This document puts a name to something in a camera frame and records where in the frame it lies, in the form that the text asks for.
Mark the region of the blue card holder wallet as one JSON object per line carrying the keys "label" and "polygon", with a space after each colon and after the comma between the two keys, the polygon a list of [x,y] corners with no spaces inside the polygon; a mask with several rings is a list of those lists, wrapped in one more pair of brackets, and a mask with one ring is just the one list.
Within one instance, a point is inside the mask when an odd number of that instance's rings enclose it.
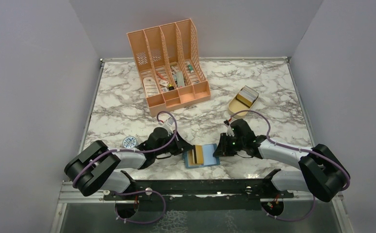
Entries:
{"label": "blue card holder wallet", "polygon": [[201,146],[203,147],[204,164],[203,165],[188,166],[187,152],[185,152],[183,154],[183,157],[184,157],[185,167],[187,169],[220,165],[219,158],[213,157],[213,153],[214,153],[215,149],[217,148],[217,145],[216,144],[206,144],[206,145],[201,145]]}

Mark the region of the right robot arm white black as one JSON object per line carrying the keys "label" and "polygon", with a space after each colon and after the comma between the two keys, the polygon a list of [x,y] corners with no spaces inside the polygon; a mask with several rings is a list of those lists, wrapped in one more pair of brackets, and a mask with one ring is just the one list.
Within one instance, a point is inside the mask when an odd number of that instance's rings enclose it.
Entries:
{"label": "right robot arm white black", "polygon": [[248,123],[235,120],[220,134],[215,157],[234,156],[245,151],[250,157],[275,160],[294,167],[295,171],[279,171],[262,184],[262,192],[270,198],[281,191],[310,192],[329,202],[342,191],[350,175],[330,149],[318,144],[313,148],[271,142],[266,135],[255,135]]}

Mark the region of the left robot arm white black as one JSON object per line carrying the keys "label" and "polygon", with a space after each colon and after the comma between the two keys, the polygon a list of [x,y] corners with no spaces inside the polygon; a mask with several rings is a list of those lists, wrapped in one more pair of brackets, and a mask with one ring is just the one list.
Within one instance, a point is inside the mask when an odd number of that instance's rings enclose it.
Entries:
{"label": "left robot arm white black", "polygon": [[116,191],[126,200],[134,195],[135,187],[131,177],[124,171],[116,172],[117,169],[145,169],[159,155],[180,155],[193,149],[177,131],[157,127],[134,149],[111,149],[101,140],[94,141],[68,162],[64,173],[85,197],[103,189]]}

